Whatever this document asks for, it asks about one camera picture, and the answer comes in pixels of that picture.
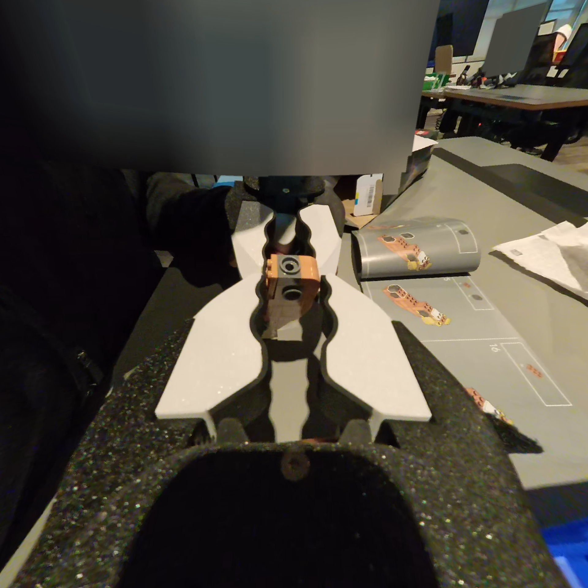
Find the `orange toy brick model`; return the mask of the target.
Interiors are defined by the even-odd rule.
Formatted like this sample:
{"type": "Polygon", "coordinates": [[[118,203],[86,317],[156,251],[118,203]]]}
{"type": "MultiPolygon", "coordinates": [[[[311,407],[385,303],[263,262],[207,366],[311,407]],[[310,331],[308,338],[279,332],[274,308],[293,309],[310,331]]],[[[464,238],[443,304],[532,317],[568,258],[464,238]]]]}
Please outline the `orange toy brick model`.
{"type": "Polygon", "coordinates": [[[313,306],[319,293],[320,273],[310,255],[270,254],[261,286],[263,339],[298,322],[313,306]]]}

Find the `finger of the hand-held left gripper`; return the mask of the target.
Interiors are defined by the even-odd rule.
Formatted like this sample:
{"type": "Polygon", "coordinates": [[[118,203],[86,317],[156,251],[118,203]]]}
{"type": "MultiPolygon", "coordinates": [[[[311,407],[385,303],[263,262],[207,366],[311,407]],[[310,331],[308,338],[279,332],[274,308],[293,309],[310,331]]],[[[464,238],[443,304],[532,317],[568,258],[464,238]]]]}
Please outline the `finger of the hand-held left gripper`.
{"type": "Polygon", "coordinates": [[[299,212],[299,238],[302,254],[316,260],[320,277],[336,274],[342,238],[337,231],[331,209],[312,204],[299,212]]]}
{"type": "Polygon", "coordinates": [[[239,212],[235,231],[232,234],[232,246],[242,280],[261,275],[265,267],[268,231],[274,218],[273,211],[239,212]]]}

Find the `small cardboard box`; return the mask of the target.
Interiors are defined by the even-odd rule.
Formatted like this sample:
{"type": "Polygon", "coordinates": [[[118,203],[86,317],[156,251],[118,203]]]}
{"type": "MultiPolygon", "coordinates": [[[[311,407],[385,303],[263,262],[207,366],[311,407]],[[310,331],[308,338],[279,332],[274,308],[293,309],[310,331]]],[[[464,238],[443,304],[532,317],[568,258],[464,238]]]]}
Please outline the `small cardboard box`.
{"type": "Polygon", "coordinates": [[[343,200],[345,218],[354,229],[362,229],[381,212],[383,174],[365,174],[357,177],[350,196],[343,200]]]}

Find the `grey instruction booklet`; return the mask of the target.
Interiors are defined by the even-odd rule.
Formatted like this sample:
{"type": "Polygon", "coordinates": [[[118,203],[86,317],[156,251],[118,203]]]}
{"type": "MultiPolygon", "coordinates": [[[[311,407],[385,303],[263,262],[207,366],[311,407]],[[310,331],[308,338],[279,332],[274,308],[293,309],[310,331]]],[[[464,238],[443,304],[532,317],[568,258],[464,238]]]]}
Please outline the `grey instruction booklet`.
{"type": "Polygon", "coordinates": [[[379,221],[352,232],[363,293],[402,322],[489,416],[540,446],[518,460],[528,488],[587,481],[587,413],[472,279],[481,249],[464,222],[379,221]]]}

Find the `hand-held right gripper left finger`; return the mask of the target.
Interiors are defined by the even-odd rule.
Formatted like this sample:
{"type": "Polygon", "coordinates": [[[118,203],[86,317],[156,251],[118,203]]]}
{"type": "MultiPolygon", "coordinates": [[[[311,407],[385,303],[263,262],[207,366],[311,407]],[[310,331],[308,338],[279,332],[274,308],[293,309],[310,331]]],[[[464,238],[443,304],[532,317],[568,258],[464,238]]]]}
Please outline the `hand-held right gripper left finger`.
{"type": "Polygon", "coordinates": [[[270,402],[271,367],[261,337],[261,275],[217,295],[195,316],[155,409],[162,422],[204,423],[217,437],[225,418],[247,427],[270,402]]]}

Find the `blue plastic storage bin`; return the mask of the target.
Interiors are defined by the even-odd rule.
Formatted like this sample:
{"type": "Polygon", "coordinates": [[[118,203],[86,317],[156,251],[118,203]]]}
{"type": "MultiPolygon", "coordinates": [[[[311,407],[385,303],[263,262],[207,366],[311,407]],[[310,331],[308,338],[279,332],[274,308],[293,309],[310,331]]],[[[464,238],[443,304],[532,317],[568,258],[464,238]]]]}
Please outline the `blue plastic storage bin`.
{"type": "Polygon", "coordinates": [[[587,518],[541,531],[570,587],[587,587],[587,518]]]}

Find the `black office chair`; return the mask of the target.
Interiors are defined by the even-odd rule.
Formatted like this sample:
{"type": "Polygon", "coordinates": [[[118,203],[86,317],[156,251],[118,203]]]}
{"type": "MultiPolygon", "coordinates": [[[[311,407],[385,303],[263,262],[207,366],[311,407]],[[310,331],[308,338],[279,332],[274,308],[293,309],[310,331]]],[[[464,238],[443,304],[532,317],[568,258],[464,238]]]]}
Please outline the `black office chair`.
{"type": "Polygon", "coordinates": [[[577,31],[559,64],[555,87],[587,89],[587,26],[577,31]]]}
{"type": "Polygon", "coordinates": [[[519,84],[545,85],[547,74],[553,65],[556,40],[556,32],[535,37],[525,67],[518,78],[519,84]]]}

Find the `white paper bag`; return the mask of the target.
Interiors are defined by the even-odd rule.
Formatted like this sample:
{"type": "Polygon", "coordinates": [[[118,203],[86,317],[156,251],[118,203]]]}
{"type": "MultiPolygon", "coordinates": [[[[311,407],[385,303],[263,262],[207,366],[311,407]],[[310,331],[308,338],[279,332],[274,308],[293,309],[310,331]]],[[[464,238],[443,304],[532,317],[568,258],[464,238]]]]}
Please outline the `white paper bag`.
{"type": "Polygon", "coordinates": [[[587,222],[562,222],[492,248],[521,268],[587,300],[587,222]]]}

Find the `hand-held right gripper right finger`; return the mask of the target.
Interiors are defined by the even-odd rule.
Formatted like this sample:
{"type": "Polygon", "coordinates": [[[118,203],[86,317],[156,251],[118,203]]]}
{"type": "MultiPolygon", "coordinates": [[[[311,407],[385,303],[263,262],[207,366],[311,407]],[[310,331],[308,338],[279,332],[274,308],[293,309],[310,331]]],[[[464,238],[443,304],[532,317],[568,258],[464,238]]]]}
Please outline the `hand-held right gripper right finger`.
{"type": "Polygon", "coordinates": [[[342,429],[365,420],[373,440],[389,420],[430,422],[432,412],[386,312],[336,275],[322,276],[320,304],[324,414],[342,429]]]}

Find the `wooden background desk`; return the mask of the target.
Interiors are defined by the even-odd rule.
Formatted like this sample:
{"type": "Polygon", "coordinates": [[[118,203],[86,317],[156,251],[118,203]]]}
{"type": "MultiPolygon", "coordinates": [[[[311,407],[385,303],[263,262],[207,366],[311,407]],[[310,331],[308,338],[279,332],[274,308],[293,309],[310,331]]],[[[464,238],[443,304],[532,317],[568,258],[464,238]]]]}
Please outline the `wooden background desk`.
{"type": "Polygon", "coordinates": [[[587,90],[540,85],[497,89],[444,87],[422,91],[417,128],[431,109],[445,111],[445,138],[480,137],[513,149],[544,146],[540,158],[553,162],[571,137],[587,130],[587,90]]]}

